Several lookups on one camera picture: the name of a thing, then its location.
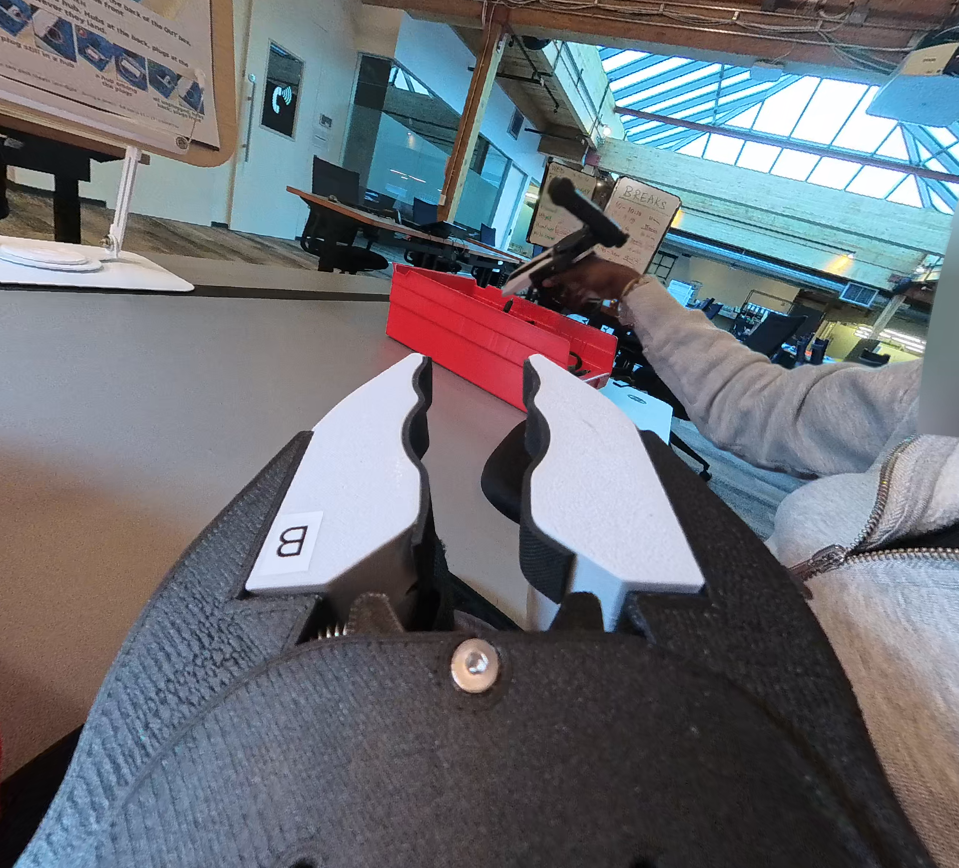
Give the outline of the red plastic bin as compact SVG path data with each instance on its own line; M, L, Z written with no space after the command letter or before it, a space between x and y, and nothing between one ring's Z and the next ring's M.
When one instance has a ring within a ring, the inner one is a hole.
M387 335L501 401L524 410L523 365L543 355L602 388L617 353L614 335L473 278L393 266Z

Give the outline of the white overhead fixture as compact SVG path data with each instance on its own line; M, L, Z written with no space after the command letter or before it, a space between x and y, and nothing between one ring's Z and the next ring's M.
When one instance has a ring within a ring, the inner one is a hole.
M958 121L958 19L924 35L866 113L930 128Z

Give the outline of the printed instruction sheet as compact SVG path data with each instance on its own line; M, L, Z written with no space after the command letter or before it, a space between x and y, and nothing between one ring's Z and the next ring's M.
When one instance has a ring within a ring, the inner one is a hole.
M185 154L219 148L211 0L1 0L2 100Z

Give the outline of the white box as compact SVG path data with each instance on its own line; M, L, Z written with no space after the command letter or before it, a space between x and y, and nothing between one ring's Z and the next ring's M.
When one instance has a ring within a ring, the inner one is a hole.
M662 442L670 444L673 408L668 403L630 383L614 379L609 379L600 392L610 399L638 430L653 432Z

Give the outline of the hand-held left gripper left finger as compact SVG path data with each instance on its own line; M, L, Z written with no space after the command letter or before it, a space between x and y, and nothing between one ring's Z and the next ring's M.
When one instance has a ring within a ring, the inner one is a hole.
M246 577L251 596L314 594L337 623L366 594L404 628L431 604L423 458L433 364L413 353L344 397L307 434Z

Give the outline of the long wooden table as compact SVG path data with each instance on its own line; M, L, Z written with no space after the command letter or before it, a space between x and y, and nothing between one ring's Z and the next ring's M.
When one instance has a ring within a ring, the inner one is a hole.
M380 269L383 256L373 246L401 251L406 264L436 271L468 271L480 284L490 277L507 274L521 264L521 258L508 251L483 244L469 236L457 235L451 227L446 235L425 227L409 227L396 217L389 218L363 207L318 196L292 186L287 192L306 204L306 223L298 242L303 251L315 257L322 272L346 274Z

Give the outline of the person's right forearm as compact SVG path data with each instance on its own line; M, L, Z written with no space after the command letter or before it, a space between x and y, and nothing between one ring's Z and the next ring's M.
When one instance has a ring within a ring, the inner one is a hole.
M923 363L785 370L658 282L620 300L645 358L714 446L796 478L864 473L916 432Z

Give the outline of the black office chair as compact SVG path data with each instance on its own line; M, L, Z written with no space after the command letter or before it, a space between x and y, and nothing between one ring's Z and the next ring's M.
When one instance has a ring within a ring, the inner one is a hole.
M806 315L782 315L769 313L762 322L740 339L740 342L767 359L772 359L781 350L783 343L794 337L806 323Z
M359 206L359 175L314 157L312 194L342 205ZM354 242L363 224L322 205L308 203L300 246L318 259L318 271L347 275L385 271L390 263Z

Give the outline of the black wall sign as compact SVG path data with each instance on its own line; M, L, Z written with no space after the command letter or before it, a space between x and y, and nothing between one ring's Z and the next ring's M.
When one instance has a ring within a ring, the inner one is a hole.
M266 65L260 126L294 139L304 61L271 41Z

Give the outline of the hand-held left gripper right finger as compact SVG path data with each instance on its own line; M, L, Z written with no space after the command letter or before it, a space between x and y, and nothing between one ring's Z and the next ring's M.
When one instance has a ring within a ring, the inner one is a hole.
M642 433L600 391L543 355L523 365L521 572L529 626L544 631L574 593L617 627L628 596L694 596L705 577Z

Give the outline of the tan rounded board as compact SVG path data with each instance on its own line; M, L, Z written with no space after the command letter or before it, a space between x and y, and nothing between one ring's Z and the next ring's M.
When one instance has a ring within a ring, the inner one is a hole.
M25 131L32 135L64 142L91 152L120 158L127 147L160 155L199 168L214 168L229 161L238 147L238 98L234 49L233 0L210 0L212 89L220 145L217 148L193 139L189 148L179 152L169 134L149 130L132 120L101 113L99 119L87 119L76 113L56 115L29 100L20 105L2 98L2 130Z

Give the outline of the person's grey zip hoodie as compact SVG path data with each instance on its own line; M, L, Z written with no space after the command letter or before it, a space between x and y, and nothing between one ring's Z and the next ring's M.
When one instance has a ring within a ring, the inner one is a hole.
M778 511L770 548L809 587L909 822L957 866L957 552L931 545L957 523L957 441L795 445L770 464L817 478Z

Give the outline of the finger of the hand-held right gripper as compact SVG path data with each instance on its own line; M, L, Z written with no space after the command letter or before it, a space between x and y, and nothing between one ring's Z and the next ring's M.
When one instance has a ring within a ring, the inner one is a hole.
M545 282L568 271L577 262L592 254L592 248L548 248L522 264L500 287L504 297L517 297L544 287Z

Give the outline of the black-framed whiteboard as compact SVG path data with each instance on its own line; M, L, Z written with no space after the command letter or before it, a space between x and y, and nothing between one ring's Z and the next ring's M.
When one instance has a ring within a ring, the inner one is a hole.
M628 238L621 247L599 248L596 254L645 274L680 205L679 197L665 190L635 178L619 177L604 212Z
M527 242L534 247L549 248L582 228L579 218L552 201L548 190L555 179L569 179L573 187L590 200L598 183L591 169L584 171L550 158L545 166L541 190L526 236Z

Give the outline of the person's right hand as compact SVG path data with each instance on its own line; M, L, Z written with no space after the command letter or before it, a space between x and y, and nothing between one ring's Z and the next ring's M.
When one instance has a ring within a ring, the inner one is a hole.
M588 255L561 273L546 278L542 291L566 312L617 317L627 297L650 281L626 265Z

